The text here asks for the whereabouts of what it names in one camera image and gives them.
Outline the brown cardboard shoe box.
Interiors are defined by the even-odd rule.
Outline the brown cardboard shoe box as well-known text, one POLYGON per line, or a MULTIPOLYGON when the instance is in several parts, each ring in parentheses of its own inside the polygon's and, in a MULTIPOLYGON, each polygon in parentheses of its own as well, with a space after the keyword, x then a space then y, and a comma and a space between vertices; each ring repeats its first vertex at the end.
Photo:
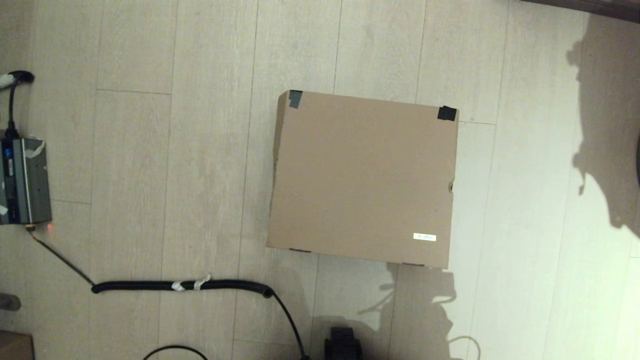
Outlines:
POLYGON ((289 89, 268 248, 447 269, 459 110, 289 89))

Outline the small brown cardboard carton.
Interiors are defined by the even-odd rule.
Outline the small brown cardboard carton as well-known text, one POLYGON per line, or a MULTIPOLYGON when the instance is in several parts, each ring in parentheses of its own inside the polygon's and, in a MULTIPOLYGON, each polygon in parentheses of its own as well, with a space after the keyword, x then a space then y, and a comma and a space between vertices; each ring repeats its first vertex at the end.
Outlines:
POLYGON ((0 360, 34 360, 32 336, 0 330, 0 360))

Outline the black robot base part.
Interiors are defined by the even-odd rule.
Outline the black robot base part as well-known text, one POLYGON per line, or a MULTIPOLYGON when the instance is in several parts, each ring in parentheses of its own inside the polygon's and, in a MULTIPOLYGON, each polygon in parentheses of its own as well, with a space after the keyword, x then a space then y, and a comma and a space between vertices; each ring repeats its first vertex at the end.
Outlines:
POLYGON ((330 336, 324 341, 324 360, 364 360, 361 341, 355 337, 353 328, 330 328, 330 336))

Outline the grey power adapter box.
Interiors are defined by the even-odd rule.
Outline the grey power adapter box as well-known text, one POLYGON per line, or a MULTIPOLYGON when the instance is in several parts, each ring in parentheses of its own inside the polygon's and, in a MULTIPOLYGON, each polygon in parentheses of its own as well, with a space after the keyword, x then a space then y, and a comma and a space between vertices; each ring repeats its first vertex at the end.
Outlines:
POLYGON ((52 221, 46 145, 39 137, 0 140, 0 225, 52 221))

